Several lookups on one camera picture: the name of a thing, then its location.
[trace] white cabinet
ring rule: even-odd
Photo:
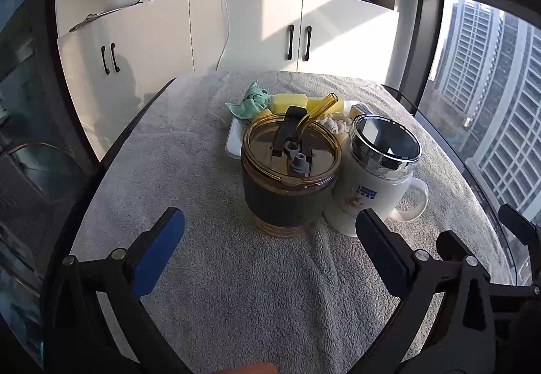
[[[102,159],[168,81],[194,70],[188,0],[121,9],[60,37],[58,49],[75,110]]]
[[[143,105],[175,76],[194,70],[188,0],[152,0],[104,18],[117,75]]]
[[[397,21],[397,12],[360,0],[303,0],[298,71],[384,83]]]
[[[101,159],[125,122],[118,116],[124,113],[123,94],[116,83],[105,20],[60,37],[58,50],[80,123]]]
[[[225,0],[190,0],[190,29],[195,71],[216,70],[227,39]]]
[[[302,0],[225,0],[220,70],[296,71]]]

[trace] black handle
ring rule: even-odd
[[[118,67],[116,65],[116,60],[115,60],[115,44],[114,43],[111,43],[111,54],[113,55],[113,64],[115,65],[115,70],[117,72],[120,72],[120,67]]]
[[[287,59],[293,59],[293,34],[295,32],[295,26],[289,25],[289,52],[287,53]]]
[[[102,46],[102,60],[103,60],[103,68],[105,69],[105,73],[109,75],[111,71],[107,69],[107,65],[105,64],[105,46]]]
[[[381,280],[392,296],[408,296],[415,274],[413,251],[397,233],[391,232],[372,209],[359,212],[355,230]]]
[[[308,61],[310,58],[310,40],[312,40],[312,27],[307,26],[306,30],[308,32],[308,41],[306,42],[306,55],[305,55],[305,61]]]

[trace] mug handle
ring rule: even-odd
[[[419,202],[419,204],[413,209],[393,209],[389,214],[389,217],[391,217],[391,219],[393,220],[396,220],[397,222],[413,222],[413,220],[415,220],[424,212],[424,210],[426,209],[426,205],[428,204],[428,186],[426,186],[426,183],[424,183],[421,179],[412,177],[408,188],[413,188],[415,190],[421,191],[421,202]]]

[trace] screw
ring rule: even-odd
[[[124,249],[115,249],[111,252],[111,258],[113,260],[121,260],[126,256],[126,251]]]
[[[62,260],[62,264],[64,266],[71,266],[75,261],[75,257],[73,255],[68,255]]]
[[[470,266],[472,266],[473,268],[474,268],[475,266],[477,266],[477,264],[479,263],[479,262],[477,261],[477,258],[476,258],[476,257],[472,257],[472,255],[470,255],[469,257],[466,258],[466,262],[467,262]]]
[[[426,250],[423,250],[423,249],[417,249],[415,251],[415,257],[419,260],[419,261],[428,261],[428,258],[430,258],[430,254],[426,251]]]

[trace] white cable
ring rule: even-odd
[[[222,53],[220,54],[220,58],[218,58],[218,64],[216,65],[216,70],[218,70],[218,67],[220,65],[220,61],[222,60],[222,57],[224,56],[224,52],[226,51],[227,42],[229,41],[229,10],[227,8],[227,0],[224,0],[224,3],[226,4],[226,15],[227,15],[227,36],[226,36],[226,42],[224,43],[224,48],[222,49]]]

